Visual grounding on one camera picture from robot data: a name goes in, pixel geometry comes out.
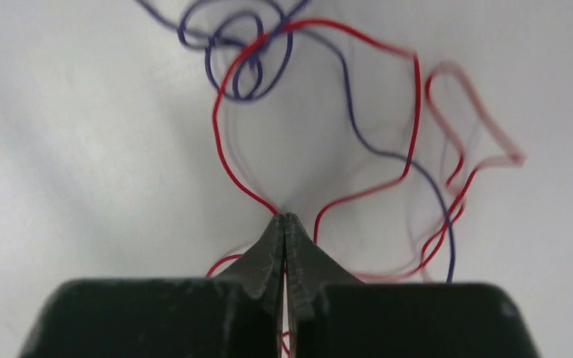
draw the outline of wire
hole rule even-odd
[[[150,4],[147,4],[144,0],[137,0],[137,1],[158,22],[160,22],[162,25],[164,25],[167,28],[173,29],[172,22],[164,19],[163,16],[161,16]],[[232,172],[231,168],[229,167],[229,165],[227,163],[227,160],[225,159],[225,155],[224,155],[224,152],[222,149],[222,144],[221,144],[221,138],[220,138],[219,126],[218,126],[218,116],[217,116],[218,109],[219,109],[219,106],[221,104],[222,98],[226,97],[226,98],[229,98],[229,99],[232,99],[235,101],[254,101],[254,100],[257,100],[257,99],[265,96],[271,89],[274,88],[277,81],[280,79],[280,77],[284,73],[284,69],[286,68],[286,65],[290,59],[293,31],[301,30],[302,28],[305,28],[305,27],[310,26],[310,25],[318,25],[318,26],[327,26],[327,27],[337,28],[341,31],[344,31],[344,32],[354,36],[354,37],[359,38],[360,40],[362,40],[364,42],[369,43],[370,45],[373,45],[376,48],[379,48],[383,51],[388,51],[392,54],[396,54],[398,56],[401,56],[401,57],[404,57],[404,58],[407,58],[407,59],[410,59],[413,61],[414,69],[415,69],[415,76],[414,77],[415,77],[415,90],[416,90],[415,118],[414,118],[414,127],[413,127],[412,139],[410,141],[410,148],[408,150],[407,157],[405,157],[402,154],[398,154],[395,152],[380,150],[379,148],[374,147],[373,145],[371,145],[370,143],[368,143],[365,140],[365,138],[363,137],[363,135],[361,134],[361,132],[357,126],[357,123],[356,123],[356,120],[354,117],[354,109],[353,109],[352,96],[351,96],[351,90],[350,90],[350,80],[349,80],[349,76],[348,76],[348,67],[347,67],[347,64],[345,62],[345,58],[343,57],[342,52],[334,44],[332,44],[330,41],[326,40],[324,37],[312,32],[312,31],[301,31],[304,35],[312,38],[313,40],[315,40],[315,41],[321,43],[322,45],[325,45],[327,48],[329,48],[332,52],[334,52],[338,56],[338,58],[342,62],[342,68],[343,68],[344,80],[345,80],[345,93],[346,93],[346,99],[347,99],[348,113],[349,113],[350,120],[351,120],[351,126],[353,127],[353,130],[354,130],[355,134],[357,135],[357,138],[359,139],[361,144],[364,145],[366,147],[366,149],[368,149],[370,152],[372,152],[376,155],[380,155],[380,156],[384,156],[384,157],[391,157],[391,158],[395,158],[397,160],[403,160],[404,162],[406,162],[406,166],[404,168],[403,173],[398,178],[396,178],[395,180],[391,180],[390,182],[383,183],[383,184],[380,184],[378,186],[374,186],[372,188],[369,188],[369,189],[363,190],[361,192],[355,193],[353,195],[348,195],[344,198],[337,199],[335,201],[332,201],[331,203],[329,203],[325,207],[323,207],[322,210],[320,210],[319,214],[316,217],[315,230],[314,230],[314,234],[313,234],[313,241],[315,243],[317,243],[318,236],[319,236],[319,224],[321,222],[323,215],[330,208],[335,207],[335,206],[340,205],[340,204],[347,203],[349,201],[353,201],[353,200],[357,200],[359,198],[366,197],[368,195],[374,194],[374,193],[379,192],[381,190],[385,190],[385,189],[388,189],[388,188],[391,188],[395,185],[400,184],[400,182],[402,182],[406,178],[407,174],[409,173],[410,167],[413,166],[417,170],[419,170],[419,172],[428,179],[428,181],[429,181],[430,185],[433,187],[433,189],[436,193],[436,196],[439,199],[439,203],[442,207],[443,217],[445,217],[445,221],[447,223],[447,228],[448,228],[448,232],[449,232],[449,236],[450,236],[451,259],[450,259],[450,269],[448,270],[447,281],[451,282],[451,279],[453,277],[454,266],[455,266],[455,244],[454,244],[453,228],[451,227],[451,220],[449,218],[445,202],[442,199],[442,195],[439,192],[435,181],[431,178],[431,176],[427,173],[427,171],[425,169],[423,169],[417,162],[412,160],[414,148],[416,145],[416,138],[418,136],[419,121],[420,121],[420,110],[421,110],[421,106],[422,106],[422,103],[421,103],[421,100],[422,100],[422,83],[421,83],[421,76],[420,76],[419,60],[418,60],[418,57],[416,56],[416,53],[414,51],[411,51],[411,50],[399,48],[398,46],[387,45],[387,44],[382,43],[380,41],[374,40],[371,37],[368,37],[365,34],[362,34],[359,31],[354,30],[353,28],[350,28],[344,24],[340,24],[338,22],[334,22],[331,20],[309,19],[309,20],[301,20],[301,21],[293,22],[293,23],[287,23],[291,16],[294,16],[297,12],[299,12],[300,10],[302,10],[305,7],[305,5],[308,3],[308,1],[306,1],[306,0],[300,1],[293,8],[293,10],[291,10],[289,12],[288,15],[285,15],[284,12],[279,8],[279,6],[276,3],[274,3],[273,1],[257,0],[259,2],[269,4],[270,6],[272,6],[274,8],[274,10],[278,13],[278,15],[281,19],[281,22],[278,24],[278,26],[275,28],[275,30],[270,32],[270,33],[266,33],[266,34],[263,33],[263,25],[262,25],[262,21],[261,21],[260,17],[256,13],[253,13],[249,10],[239,11],[237,13],[234,13],[234,14],[228,16],[222,22],[222,24],[216,29],[214,34],[212,34],[212,35],[209,35],[203,31],[198,31],[195,29],[188,29],[187,28],[187,21],[188,21],[188,18],[190,18],[190,16],[192,15],[192,12],[202,5],[205,5],[205,4],[210,3],[210,2],[215,2],[215,1],[218,1],[218,0],[200,0],[200,1],[197,1],[196,3],[190,5],[190,7],[187,9],[186,13],[182,16],[181,23],[178,26],[178,29],[176,31],[178,32],[179,40],[185,46],[192,48],[192,49],[197,49],[197,50],[203,49],[203,50],[205,50],[206,73],[207,73],[208,78],[210,79],[210,82],[215,87],[217,87],[217,85],[216,85],[216,81],[213,78],[213,73],[212,73],[212,69],[211,69],[212,50],[214,48],[219,47],[219,46],[220,47],[231,47],[231,46],[233,46],[233,47],[242,48],[241,53],[236,58],[236,60],[234,60],[234,62],[231,64],[228,72],[226,73],[226,75],[223,79],[222,85],[219,88],[219,94],[217,96],[216,103],[214,105],[213,129],[214,129],[214,134],[215,134],[215,139],[216,139],[216,148],[217,148],[217,152],[219,154],[219,159],[221,160],[221,164],[223,165],[223,168],[227,172],[230,179],[234,182],[234,184],[240,190],[242,190],[245,194],[247,194],[248,196],[253,198],[255,201],[259,202],[264,207],[266,207],[268,210],[270,210],[273,214],[277,214],[278,210],[275,207],[273,207],[268,201],[261,198],[259,195],[253,193],[246,186],[244,186],[237,179],[236,175]],[[225,37],[223,35],[223,31],[229,25],[233,24],[234,21],[236,21],[238,19],[243,19],[245,17],[249,17],[255,21],[256,26],[257,26],[258,38],[256,39],[256,41],[254,43],[243,48],[244,42],[242,40],[238,40],[238,39],[233,38],[233,37]],[[190,44],[187,42],[186,34],[191,34],[192,36],[203,40],[205,43],[204,44],[198,44],[198,45]],[[277,36],[280,36],[282,34],[286,34],[286,36],[287,36],[287,48],[286,48],[287,50],[286,50],[286,54],[285,54],[285,58],[283,60],[283,63],[281,65],[280,69],[278,70],[278,73],[274,77],[274,79],[270,82],[270,84],[260,94],[256,95],[255,91],[257,91],[260,88],[260,86],[262,84],[262,80],[263,80],[263,67],[262,67],[262,64],[260,62],[260,53],[267,49],[268,44],[270,44],[271,40],[273,40],[274,38],[276,38]],[[239,76],[240,76],[240,73],[242,71],[242,68],[245,65],[248,65],[251,69],[256,69],[257,76],[256,76],[256,84],[254,85],[253,89],[247,95],[242,96],[239,93],[238,82],[239,82]],[[233,95],[226,93],[227,83],[228,83],[229,79],[232,77],[232,73],[233,73],[232,87],[233,87],[233,91],[234,91]]]
[[[288,337],[291,333],[289,331],[282,333],[282,349],[284,349],[284,353],[286,353],[287,357],[291,356],[291,350],[287,347],[287,344],[284,342],[284,339]]]
[[[469,173],[466,182],[464,183],[462,188],[460,188],[456,198],[454,199],[454,202],[449,207],[448,212],[450,215],[453,214],[453,212],[456,209],[458,209],[452,220],[452,222],[455,223],[464,213],[465,210],[464,196],[469,190],[469,187],[471,186],[471,183],[475,178],[475,175],[479,171],[495,167],[508,167],[508,166],[521,167],[525,161],[525,154],[514,143],[514,141],[512,141],[511,138],[509,138],[508,135],[506,135],[506,133],[497,125],[495,120],[489,115],[488,111],[484,107],[484,104],[480,100],[478,92],[475,90],[473,84],[471,83],[465,72],[462,70],[462,68],[456,63],[451,63],[451,62],[440,63],[432,70],[432,72],[428,76],[427,82],[425,84],[425,97],[426,97],[426,102],[431,112],[433,113],[433,117],[436,120],[436,123],[438,124],[438,126],[441,127],[442,131],[452,142],[452,144],[454,145],[459,154],[458,164],[456,165],[455,170],[451,173],[451,175],[445,182],[445,185],[448,188],[451,186],[451,182],[458,176],[461,169],[463,168],[463,164],[465,163],[465,150],[462,140],[460,140],[460,137],[449,125],[449,122],[443,116],[442,112],[439,110],[439,108],[436,106],[435,102],[432,99],[431,85],[433,83],[433,80],[440,75],[452,75],[460,82],[460,85],[462,86],[463,90],[469,97],[469,100],[472,103],[479,120],[482,122],[482,124],[484,124],[486,129],[489,131],[489,133],[493,136],[498,145],[505,152],[504,155],[494,155],[491,157],[484,158],[471,170],[471,173]],[[417,269],[400,276],[381,276],[373,274],[362,274],[361,277],[369,280],[389,280],[389,279],[397,280],[409,277],[412,274],[420,271],[422,268],[425,267],[425,262],[428,262],[442,246],[445,232],[447,231],[447,229],[448,225],[444,224],[440,228],[440,230],[436,232],[434,235],[432,235],[423,245],[421,251],[421,264]],[[436,247],[432,250],[431,254],[429,254],[427,258],[424,259],[430,245],[438,237],[438,235],[440,235],[440,238],[436,243]]]

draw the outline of white background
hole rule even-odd
[[[173,19],[182,2],[156,1]],[[226,10],[195,23],[209,28]],[[573,1],[313,0],[301,16],[415,48],[424,73],[441,60],[465,67],[528,160],[475,181],[456,230],[456,280],[502,286],[543,356],[573,357]],[[351,62],[364,130],[406,150],[410,67],[332,35]],[[283,48],[267,54],[268,68]],[[16,356],[62,281],[203,275],[258,237],[270,214],[219,165],[203,63],[129,0],[0,1],[0,357]],[[337,61],[296,37],[268,98],[226,105],[230,150],[247,176],[308,230],[324,203],[402,168],[367,159],[340,85]],[[452,122],[468,133],[474,118],[455,83],[448,88],[440,98],[464,114]],[[442,135],[428,113],[422,120],[418,159],[439,177]],[[493,149],[489,135],[479,138],[472,158]],[[436,214],[433,194],[412,175],[330,211],[321,245],[351,269],[392,269],[412,257],[408,231],[427,230]],[[435,279],[446,263],[443,249],[430,267]]]

